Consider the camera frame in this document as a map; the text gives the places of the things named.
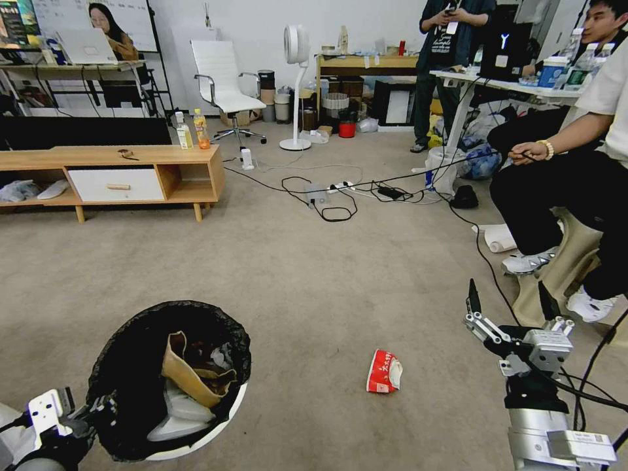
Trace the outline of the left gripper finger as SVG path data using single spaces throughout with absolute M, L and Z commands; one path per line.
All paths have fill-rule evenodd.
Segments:
M 109 393 L 102 396 L 98 396 L 90 406 L 90 413 L 104 417 L 117 417 L 118 415 L 118 402 L 117 394 Z

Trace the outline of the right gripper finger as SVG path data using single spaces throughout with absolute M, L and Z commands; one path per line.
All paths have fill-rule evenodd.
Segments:
M 469 280 L 466 307 L 464 325 L 481 342 L 489 340 L 494 345 L 511 342 L 511 337 L 481 312 L 480 297 L 473 278 Z
M 562 316 L 557 300 L 550 294 L 542 281 L 538 282 L 538 293 L 546 331 L 558 332 L 569 337 L 574 329 L 574 321 Z

